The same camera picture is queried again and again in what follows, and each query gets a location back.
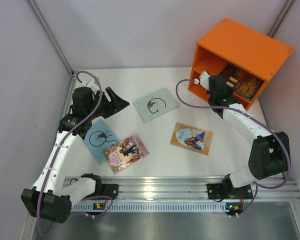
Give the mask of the dark cover paperback book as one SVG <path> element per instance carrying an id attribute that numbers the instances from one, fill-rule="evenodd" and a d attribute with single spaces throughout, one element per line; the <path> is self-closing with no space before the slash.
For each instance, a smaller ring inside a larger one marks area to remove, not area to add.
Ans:
<path id="1" fill-rule="evenodd" d="M 237 79 L 236 85 L 232 87 L 232 89 L 236 94 L 248 101 L 251 101 L 255 97 L 256 93 L 264 83 L 258 77 L 231 64 L 228 64 L 220 72 L 220 75 L 227 81 L 231 81 L 229 80 L 229 77 Z"/>

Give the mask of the pink Shakespeare story book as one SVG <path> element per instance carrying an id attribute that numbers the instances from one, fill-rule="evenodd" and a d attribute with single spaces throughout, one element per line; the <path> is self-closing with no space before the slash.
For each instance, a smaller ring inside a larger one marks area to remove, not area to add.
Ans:
<path id="1" fill-rule="evenodd" d="M 149 155 L 138 134 L 133 134 L 103 151 L 112 172 L 118 174 L 130 165 Z"/>

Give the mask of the orange Othello book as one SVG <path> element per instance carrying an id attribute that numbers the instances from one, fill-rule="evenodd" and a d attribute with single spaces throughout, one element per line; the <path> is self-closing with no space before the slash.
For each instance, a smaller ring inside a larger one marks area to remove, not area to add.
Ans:
<path id="1" fill-rule="evenodd" d="M 212 131 L 176 123 L 171 136 L 170 145 L 207 156 L 210 151 L 212 139 Z"/>

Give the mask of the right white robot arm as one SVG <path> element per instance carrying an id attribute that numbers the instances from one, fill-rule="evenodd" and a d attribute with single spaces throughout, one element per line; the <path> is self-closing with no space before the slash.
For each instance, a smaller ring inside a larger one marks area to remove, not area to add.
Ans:
<path id="1" fill-rule="evenodd" d="M 283 131 L 274 132 L 248 114 L 232 96 L 234 91 L 222 75 L 211 76 L 205 71 L 199 81 L 207 90 L 212 110 L 231 123 L 251 145 L 247 164 L 225 177 L 231 187 L 240 188 L 279 173 L 289 173 L 291 158 L 288 135 Z"/>

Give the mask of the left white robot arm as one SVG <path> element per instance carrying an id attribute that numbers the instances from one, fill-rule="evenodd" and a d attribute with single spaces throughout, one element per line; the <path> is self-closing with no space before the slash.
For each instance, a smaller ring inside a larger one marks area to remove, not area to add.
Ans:
<path id="1" fill-rule="evenodd" d="M 55 144 L 41 174 L 21 194 L 32 217 L 62 224 L 72 207 L 86 198 L 117 198 L 119 186 L 104 184 L 93 172 L 96 155 L 85 142 L 90 138 L 88 132 L 95 118 L 107 119 L 129 105 L 110 87 L 103 92 L 86 86 L 74 90 L 72 104 L 59 122 Z"/>

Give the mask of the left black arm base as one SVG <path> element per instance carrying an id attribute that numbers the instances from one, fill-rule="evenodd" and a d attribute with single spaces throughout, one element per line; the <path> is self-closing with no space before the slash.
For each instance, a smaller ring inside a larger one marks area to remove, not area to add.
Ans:
<path id="1" fill-rule="evenodd" d="M 118 184 L 102 184 L 97 190 L 98 196 L 108 196 L 115 200 L 119 194 Z"/>

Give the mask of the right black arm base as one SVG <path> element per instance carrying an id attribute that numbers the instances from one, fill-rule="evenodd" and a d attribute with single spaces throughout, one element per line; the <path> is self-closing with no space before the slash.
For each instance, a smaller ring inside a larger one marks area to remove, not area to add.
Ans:
<path id="1" fill-rule="evenodd" d="M 223 200 L 228 200 L 230 198 L 230 189 L 227 185 L 223 183 L 209 183 L 206 186 L 209 200 L 222 202 Z"/>

